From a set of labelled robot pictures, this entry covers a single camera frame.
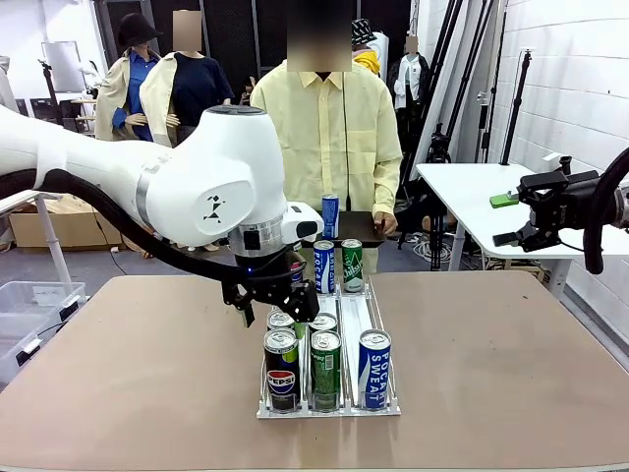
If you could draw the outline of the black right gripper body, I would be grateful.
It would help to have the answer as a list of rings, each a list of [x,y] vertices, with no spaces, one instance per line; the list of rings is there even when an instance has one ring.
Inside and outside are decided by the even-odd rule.
[[[616,225],[615,191],[607,201],[594,203],[597,186],[607,175],[607,171],[566,175],[557,170],[524,176],[517,187],[518,200],[530,207],[529,224],[536,230],[585,229],[592,216],[601,216],[603,225]]]

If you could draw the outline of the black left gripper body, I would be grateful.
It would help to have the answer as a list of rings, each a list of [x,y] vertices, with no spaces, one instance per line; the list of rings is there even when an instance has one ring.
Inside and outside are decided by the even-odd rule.
[[[221,282],[222,287],[245,287],[253,300],[277,303],[281,284],[304,281],[304,257],[288,246],[279,252],[259,257],[235,256],[235,279]]]

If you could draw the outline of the person's left hand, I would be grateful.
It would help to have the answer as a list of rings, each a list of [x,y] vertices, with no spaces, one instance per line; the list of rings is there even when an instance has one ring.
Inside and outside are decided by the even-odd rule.
[[[378,211],[372,217],[375,232],[383,237],[389,237],[395,233],[398,222],[394,214]]]

